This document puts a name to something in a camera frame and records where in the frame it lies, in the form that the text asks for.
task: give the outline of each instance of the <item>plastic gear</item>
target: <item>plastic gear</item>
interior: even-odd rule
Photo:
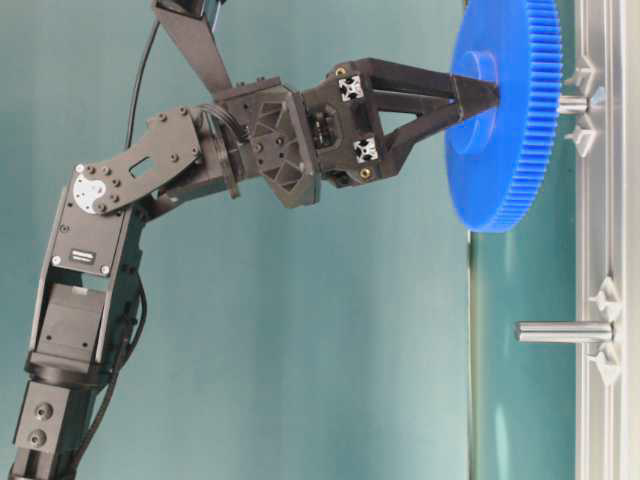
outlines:
[[[551,157],[562,88],[555,0],[471,0],[453,73],[497,82],[500,106],[446,134],[456,211],[477,232],[504,232],[533,204]]]

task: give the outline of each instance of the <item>triangular cutout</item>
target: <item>triangular cutout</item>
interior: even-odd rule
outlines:
[[[416,118],[418,116],[415,113],[380,112],[380,123],[385,135],[396,128],[413,122]]]

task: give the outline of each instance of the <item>teal background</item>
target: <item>teal background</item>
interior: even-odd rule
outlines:
[[[218,36],[235,80],[307,88],[366,56],[447,70],[461,15],[461,1],[231,0]],[[75,164],[122,148],[151,22],[148,2],[3,2],[0,475],[58,194]],[[161,33],[139,127],[205,99]],[[80,478],[467,478],[467,239],[443,160],[438,136],[397,179],[325,186],[312,208],[255,181],[149,225],[149,325]]]
[[[564,77],[574,64],[573,0],[559,0]],[[518,344],[517,322],[576,318],[575,162],[561,118],[542,190],[506,235],[471,245],[472,471],[477,480],[575,478],[575,347]]]

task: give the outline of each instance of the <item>gear teeth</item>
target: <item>gear teeth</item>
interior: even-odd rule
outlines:
[[[531,92],[524,143],[509,192],[489,230],[506,231],[526,215],[544,180],[558,125],[562,30],[555,0],[525,0],[531,45]]]

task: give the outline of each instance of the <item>metal peg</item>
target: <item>metal peg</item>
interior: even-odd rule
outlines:
[[[519,323],[515,334],[525,343],[603,343],[613,340],[613,327],[606,322]]]
[[[583,115],[589,111],[589,99],[573,95],[563,95],[558,104],[560,115]]]

